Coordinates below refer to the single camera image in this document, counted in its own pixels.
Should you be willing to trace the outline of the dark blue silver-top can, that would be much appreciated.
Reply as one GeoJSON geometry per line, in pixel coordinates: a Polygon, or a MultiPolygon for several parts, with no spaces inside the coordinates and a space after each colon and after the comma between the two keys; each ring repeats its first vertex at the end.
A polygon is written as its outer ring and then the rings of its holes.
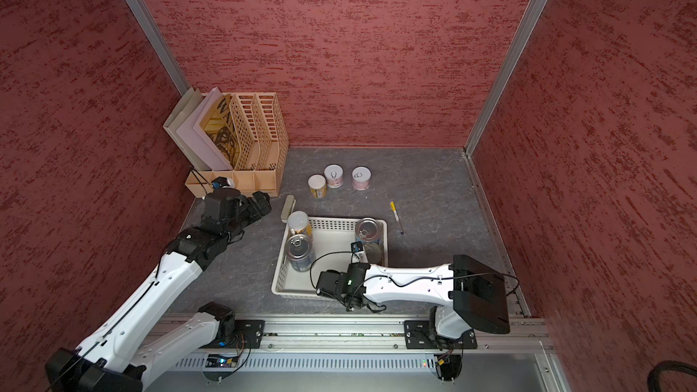
{"type": "Polygon", "coordinates": [[[312,239],[308,235],[299,233],[290,236],[285,242],[285,249],[290,266],[296,272],[309,271],[312,263],[316,261],[312,239]]]}

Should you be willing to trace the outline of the white perforated plastic basket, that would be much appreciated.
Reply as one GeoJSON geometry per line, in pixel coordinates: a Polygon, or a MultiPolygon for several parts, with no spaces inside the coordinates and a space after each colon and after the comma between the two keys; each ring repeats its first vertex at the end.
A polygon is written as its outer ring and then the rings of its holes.
{"type": "MultiPolygon", "coordinates": [[[[350,245],[356,241],[357,218],[312,217],[310,216],[313,241],[312,246],[319,261],[312,270],[313,282],[325,270],[344,272],[351,262],[350,245]]],[[[292,268],[287,258],[285,243],[292,236],[285,226],[278,263],[272,281],[272,293],[284,299],[311,299],[319,296],[312,287],[310,272],[298,272],[292,268]]]]}

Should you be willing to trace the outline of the yellow black patterned magazine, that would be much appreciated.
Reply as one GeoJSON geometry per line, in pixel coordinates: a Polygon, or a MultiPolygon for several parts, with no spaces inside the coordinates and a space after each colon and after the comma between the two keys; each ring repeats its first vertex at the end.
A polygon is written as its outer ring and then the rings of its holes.
{"type": "Polygon", "coordinates": [[[213,163],[210,163],[210,167],[215,170],[232,170],[241,153],[232,116],[232,98],[214,88],[204,101],[205,106],[195,124],[200,130],[199,135],[218,159],[216,167],[213,167],[213,163]]]}

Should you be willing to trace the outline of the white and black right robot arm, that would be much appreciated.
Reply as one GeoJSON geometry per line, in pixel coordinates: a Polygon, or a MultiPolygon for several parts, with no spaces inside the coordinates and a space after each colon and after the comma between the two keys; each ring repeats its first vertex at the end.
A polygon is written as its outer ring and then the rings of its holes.
{"type": "Polygon", "coordinates": [[[392,301],[428,303],[435,308],[431,333],[441,339],[459,339],[471,330],[510,332],[506,275],[470,256],[421,269],[356,261],[344,271],[325,270],[310,282],[317,295],[348,311],[380,310],[392,301]]]}

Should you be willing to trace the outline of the pink can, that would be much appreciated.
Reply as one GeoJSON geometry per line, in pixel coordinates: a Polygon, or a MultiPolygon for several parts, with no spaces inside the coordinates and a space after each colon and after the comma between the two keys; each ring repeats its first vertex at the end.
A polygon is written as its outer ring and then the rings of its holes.
{"type": "Polygon", "coordinates": [[[368,167],[356,167],[351,174],[352,187],[356,191],[366,191],[370,188],[372,172],[368,167]]]}
{"type": "Polygon", "coordinates": [[[328,165],[324,170],[327,186],[331,189],[341,188],[344,183],[343,176],[343,168],[338,164],[328,165]]]}

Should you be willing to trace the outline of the small yellow white-lid can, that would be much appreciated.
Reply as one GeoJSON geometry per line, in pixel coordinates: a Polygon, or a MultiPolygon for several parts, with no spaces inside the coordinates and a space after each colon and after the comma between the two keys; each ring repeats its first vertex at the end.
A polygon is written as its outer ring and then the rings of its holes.
{"type": "Polygon", "coordinates": [[[308,185],[310,187],[310,193],[313,198],[321,199],[327,194],[327,180],[323,175],[314,174],[308,179],[308,185]]]}

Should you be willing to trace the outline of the yellow can with white lid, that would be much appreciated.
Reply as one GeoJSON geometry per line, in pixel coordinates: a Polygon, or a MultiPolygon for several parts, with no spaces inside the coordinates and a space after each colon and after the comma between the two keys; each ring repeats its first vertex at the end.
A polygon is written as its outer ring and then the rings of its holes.
{"type": "Polygon", "coordinates": [[[312,226],[310,223],[310,217],[308,214],[306,214],[306,212],[292,212],[288,217],[287,225],[291,236],[302,234],[312,239],[312,226]]]}

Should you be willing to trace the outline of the left aluminium corner post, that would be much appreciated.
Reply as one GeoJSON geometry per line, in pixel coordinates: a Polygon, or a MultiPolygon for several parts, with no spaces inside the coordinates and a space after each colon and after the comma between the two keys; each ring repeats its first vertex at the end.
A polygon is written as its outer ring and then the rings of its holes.
{"type": "Polygon", "coordinates": [[[151,11],[144,0],[125,0],[138,25],[143,30],[154,52],[160,59],[165,71],[179,94],[184,95],[190,88],[185,74],[179,66],[170,47],[168,47],[161,30],[159,29],[151,11]]]}

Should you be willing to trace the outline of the dark navy red can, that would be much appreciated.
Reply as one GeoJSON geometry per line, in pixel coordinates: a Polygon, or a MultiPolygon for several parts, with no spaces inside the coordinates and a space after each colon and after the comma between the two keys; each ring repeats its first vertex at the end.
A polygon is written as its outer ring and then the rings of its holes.
{"type": "Polygon", "coordinates": [[[383,264],[383,248],[379,244],[366,243],[363,248],[368,263],[377,265],[383,264]]]}

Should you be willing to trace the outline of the peach plastic desk organizer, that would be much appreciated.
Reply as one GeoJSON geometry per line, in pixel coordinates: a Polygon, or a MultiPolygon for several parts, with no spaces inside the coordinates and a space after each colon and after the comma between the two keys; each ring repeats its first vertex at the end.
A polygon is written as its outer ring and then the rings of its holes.
{"type": "Polygon", "coordinates": [[[244,194],[261,191],[272,197],[279,196],[289,148],[279,97],[275,93],[223,94],[232,98],[240,158],[232,170],[198,171],[193,168],[185,186],[194,197],[202,198],[212,191],[212,180],[224,176],[234,179],[235,188],[244,194]]]}

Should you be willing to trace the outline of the light blue corn can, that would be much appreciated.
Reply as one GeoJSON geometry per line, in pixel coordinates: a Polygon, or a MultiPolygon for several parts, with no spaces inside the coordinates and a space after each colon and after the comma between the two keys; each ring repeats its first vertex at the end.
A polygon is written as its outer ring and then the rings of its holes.
{"type": "Polygon", "coordinates": [[[380,221],[364,218],[356,223],[355,239],[363,244],[375,243],[381,245],[383,232],[383,225],[380,221]]]}

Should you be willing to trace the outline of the right aluminium corner post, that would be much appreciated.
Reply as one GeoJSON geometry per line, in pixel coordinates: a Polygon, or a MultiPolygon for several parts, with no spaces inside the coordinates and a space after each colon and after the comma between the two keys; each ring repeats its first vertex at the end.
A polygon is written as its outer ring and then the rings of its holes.
{"type": "Polygon", "coordinates": [[[466,141],[464,155],[472,160],[474,157],[477,145],[481,141],[486,126],[488,125],[493,113],[495,112],[500,98],[506,90],[508,81],[512,77],[518,61],[520,60],[527,43],[532,36],[537,22],[546,7],[548,0],[529,0],[526,10],[518,24],[515,35],[511,41],[504,61],[499,69],[497,77],[491,87],[491,90],[484,102],[483,108],[474,128],[466,141]]]}

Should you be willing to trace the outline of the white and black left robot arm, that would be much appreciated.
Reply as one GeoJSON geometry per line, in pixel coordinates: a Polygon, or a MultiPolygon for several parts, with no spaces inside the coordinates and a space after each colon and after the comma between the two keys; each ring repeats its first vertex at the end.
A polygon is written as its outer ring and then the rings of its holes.
{"type": "Polygon", "coordinates": [[[183,325],[156,341],[144,341],[183,291],[246,227],[272,210],[270,196],[219,188],[204,197],[198,225],[170,241],[152,273],[95,332],[76,348],[60,348],[45,364],[51,391],[144,391],[198,348],[244,350],[232,309],[209,302],[183,325]]]}

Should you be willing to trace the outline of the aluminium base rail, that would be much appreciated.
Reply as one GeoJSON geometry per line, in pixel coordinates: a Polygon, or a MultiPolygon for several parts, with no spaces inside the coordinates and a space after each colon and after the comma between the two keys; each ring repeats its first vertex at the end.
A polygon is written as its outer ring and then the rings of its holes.
{"type": "MultiPolygon", "coordinates": [[[[188,319],[183,315],[165,316],[144,342],[156,341],[188,319]]],[[[404,323],[408,320],[428,321],[399,315],[243,317],[236,321],[263,324],[257,348],[205,346],[168,371],[199,371],[207,381],[217,383],[237,372],[425,373],[448,382],[464,379],[468,371],[474,370],[475,356],[504,355],[530,361],[544,391],[570,388],[542,319],[513,318],[506,335],[474,330],[477,348],[450,351],[407,348],[404,323]]]]}

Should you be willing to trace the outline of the yellow white pen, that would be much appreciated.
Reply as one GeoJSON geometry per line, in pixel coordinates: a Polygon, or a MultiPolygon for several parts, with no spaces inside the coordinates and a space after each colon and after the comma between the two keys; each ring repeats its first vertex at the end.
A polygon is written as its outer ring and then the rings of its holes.
{"type": "Polygon", "coordinates": [[[393,216],[394,216],[394,219],[395,219],[395,221],[396,221],[396,223],[397,223],[397,225],[398,225],[398,227],[399,227],[399,233],[400,233],[401,235],[405,235],[405,231],[404,231],[404,228],[403,228],[402,221],[401,221],[401,219],[400,219],[400,217],[399,217],[399,212],[398,212],[396,203],[394,203],[393,201],[390,202],[390,210],[392,211],[392,214],[393,214],[393,216]]]}

